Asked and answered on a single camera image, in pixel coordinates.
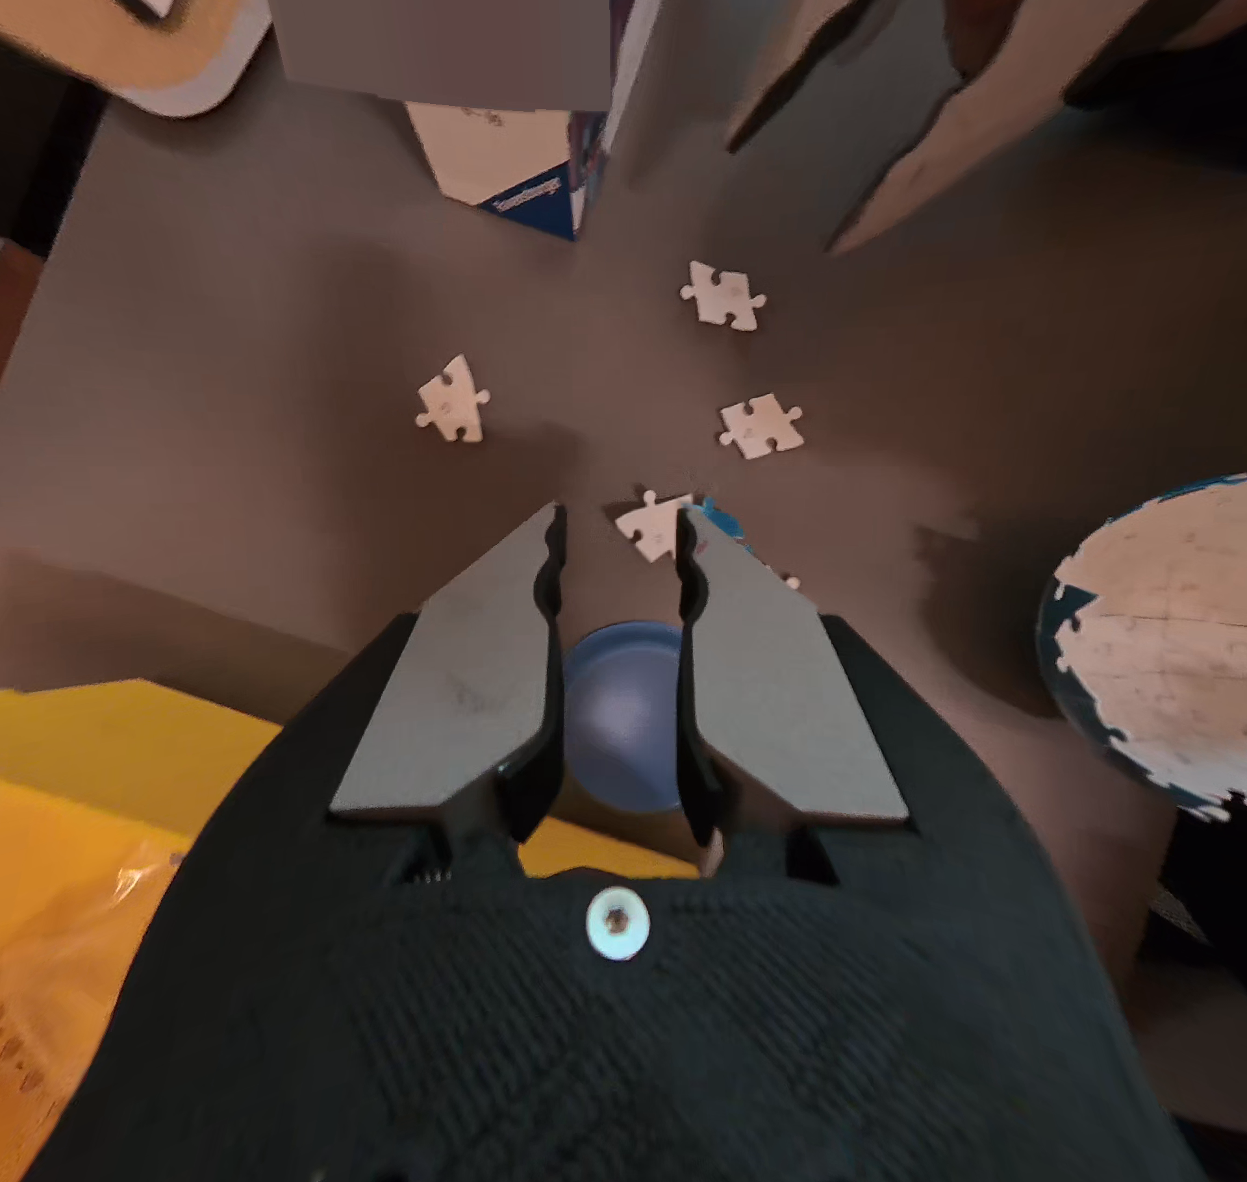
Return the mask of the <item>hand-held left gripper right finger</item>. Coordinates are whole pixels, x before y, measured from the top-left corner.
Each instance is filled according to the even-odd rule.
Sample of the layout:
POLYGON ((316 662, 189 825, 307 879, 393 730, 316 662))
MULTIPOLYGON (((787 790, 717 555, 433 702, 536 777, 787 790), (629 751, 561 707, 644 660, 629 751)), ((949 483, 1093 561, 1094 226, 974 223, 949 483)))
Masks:
POLYGON ((698 506, 676 524, 676 768, 698 847, 716 832, 909 822, 816 607, 698 506))

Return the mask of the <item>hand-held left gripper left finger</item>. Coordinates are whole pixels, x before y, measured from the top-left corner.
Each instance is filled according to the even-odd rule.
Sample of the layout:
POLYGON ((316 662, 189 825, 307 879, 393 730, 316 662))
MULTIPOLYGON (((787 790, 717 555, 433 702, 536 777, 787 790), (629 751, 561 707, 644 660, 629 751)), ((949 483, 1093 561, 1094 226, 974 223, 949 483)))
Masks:
POLYGON ((539 508, 416 613, 332 815, 525 841, 563 777, 561 504, 539 508))

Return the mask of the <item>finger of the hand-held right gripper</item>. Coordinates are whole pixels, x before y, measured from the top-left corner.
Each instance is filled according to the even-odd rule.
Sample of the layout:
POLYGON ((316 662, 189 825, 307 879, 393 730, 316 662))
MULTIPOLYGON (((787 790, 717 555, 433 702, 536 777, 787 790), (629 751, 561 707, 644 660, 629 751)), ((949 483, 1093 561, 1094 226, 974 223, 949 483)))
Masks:
POLYGON ((736 154, 831 58, 849 62, 894 17, 902 0, 788 0, 770 26, 725 126, 724 144, 736 154))
POLYGON ((985 68, 934 111, 834 231, 845 254, 906 219, 1060 107, 1087 72, 1161 49, 1221 0, 1022 0, 985 68))

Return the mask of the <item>white puzzle pieces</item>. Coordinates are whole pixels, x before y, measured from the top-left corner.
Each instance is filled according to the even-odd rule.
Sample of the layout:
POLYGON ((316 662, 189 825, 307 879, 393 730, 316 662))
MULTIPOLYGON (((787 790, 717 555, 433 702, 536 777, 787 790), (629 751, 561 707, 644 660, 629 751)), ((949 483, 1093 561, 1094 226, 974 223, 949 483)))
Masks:
MULTIPOLYGON (((689 278, 679 287, 679 299, 694 305, 698 323, 733 332, 759 331, 758 313, 767 298, 753 290, 750 276, 739 269, 720 269, 702 260, 689 263, 689 278)), ((480 410, 491 400, 480 388, 464 355, 456 355, 418 388, 420 408, 414 425, 433 429, 445 442, 476 444, 483 440, 480 410)), ((721 430, 716 441, 735 449, 747 461, 799 449, 804 438, 796 425, 799 407, 785 407, 776 395, 765 393, 720 410, 721 430)), ((723 515, 706 498, 682 493, 661 498, 644 489, 640 504, 615 517, 615 529, 646 564, 672 558, 676 553, 676 525, 683 508, 698 509, 709 521, 744 546, 739 528, 723 523, 723 515)))

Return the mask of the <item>yellow plastic bin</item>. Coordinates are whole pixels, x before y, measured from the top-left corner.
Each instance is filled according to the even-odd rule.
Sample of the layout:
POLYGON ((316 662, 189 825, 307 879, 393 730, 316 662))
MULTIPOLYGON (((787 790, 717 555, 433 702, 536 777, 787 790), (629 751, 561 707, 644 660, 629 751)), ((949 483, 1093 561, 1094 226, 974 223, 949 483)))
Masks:
POLYGON ((279 726, 149 681, 1 696, 2 1179, 21 1179, 99 1046, 151 922, 103 874, 190 845, 279 726))

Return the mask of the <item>partly built puzzle ball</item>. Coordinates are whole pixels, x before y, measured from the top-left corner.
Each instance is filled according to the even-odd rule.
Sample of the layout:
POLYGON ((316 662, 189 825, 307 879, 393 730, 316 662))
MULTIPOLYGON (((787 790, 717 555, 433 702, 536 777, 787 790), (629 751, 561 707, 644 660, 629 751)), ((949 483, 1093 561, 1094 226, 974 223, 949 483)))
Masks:
POLYGON ((1206 822, 1244 805, 1244 474, 1086 535, 1049 579, 1034 633, 1059 709, 1117 768, 1206 822))

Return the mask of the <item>blue plastic ball stand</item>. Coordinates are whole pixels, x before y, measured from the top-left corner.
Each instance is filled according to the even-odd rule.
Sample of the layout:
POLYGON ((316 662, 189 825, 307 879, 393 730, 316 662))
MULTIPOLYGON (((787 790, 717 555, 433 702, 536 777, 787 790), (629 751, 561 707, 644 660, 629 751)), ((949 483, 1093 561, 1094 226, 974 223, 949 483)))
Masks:
POLYGON ((596 802, 631 814, 679 809, 679 653, 680 632, 648 619, 596 629, 569 648, 566 760, 596 802))

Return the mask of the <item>cartoon print puzzle box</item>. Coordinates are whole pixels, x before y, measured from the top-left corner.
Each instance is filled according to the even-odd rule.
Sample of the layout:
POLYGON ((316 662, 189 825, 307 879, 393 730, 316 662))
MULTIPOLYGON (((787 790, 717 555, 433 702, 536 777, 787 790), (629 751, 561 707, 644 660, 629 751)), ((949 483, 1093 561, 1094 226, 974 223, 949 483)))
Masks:
POLYGON ((574 241, 600 190, 663 1, 610 0, 612 98, 605 113, 405 103, 439 192, 574 241))

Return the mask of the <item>clear plastic bag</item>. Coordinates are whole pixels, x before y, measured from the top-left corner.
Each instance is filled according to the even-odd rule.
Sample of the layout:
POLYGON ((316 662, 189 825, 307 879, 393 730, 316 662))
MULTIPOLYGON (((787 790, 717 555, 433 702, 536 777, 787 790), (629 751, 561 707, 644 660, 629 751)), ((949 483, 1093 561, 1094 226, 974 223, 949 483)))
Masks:
POLYGON ((189 847, 141 841, 126 848, 102 877, 100 908, 109 918, 147 923, 181 867, 189 847))

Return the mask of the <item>white board base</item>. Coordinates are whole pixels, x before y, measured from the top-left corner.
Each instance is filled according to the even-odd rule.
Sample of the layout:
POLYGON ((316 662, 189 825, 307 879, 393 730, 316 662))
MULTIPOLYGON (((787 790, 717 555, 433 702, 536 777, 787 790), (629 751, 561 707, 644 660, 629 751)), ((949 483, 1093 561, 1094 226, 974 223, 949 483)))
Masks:
POLYGON ((241 81, 272 26, 268 0, 241 0, 223 45, 192 79, 167 87, 111 88, 133 107, 166 120, 189 120, 219 107, 241 81))

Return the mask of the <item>black rectangular pad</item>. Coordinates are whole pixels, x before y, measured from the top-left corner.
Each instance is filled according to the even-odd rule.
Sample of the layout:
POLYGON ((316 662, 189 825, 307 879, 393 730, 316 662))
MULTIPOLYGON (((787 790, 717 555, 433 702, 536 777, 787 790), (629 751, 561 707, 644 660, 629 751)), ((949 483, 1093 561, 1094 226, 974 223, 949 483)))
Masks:
POLYGON ((1 238, 46 259, 110 96, 1 42, 1 238))

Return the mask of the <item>wooden sign board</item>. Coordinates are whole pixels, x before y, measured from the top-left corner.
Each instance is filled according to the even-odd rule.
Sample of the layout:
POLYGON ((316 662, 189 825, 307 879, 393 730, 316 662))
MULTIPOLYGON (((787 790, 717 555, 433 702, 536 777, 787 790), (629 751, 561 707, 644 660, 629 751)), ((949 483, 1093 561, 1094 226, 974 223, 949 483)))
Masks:
POLYGON ((175 0, 139 20, 114 0, 1 0, 2 38, 103 91, 194 77, 220 50, 241 0, 175 0))

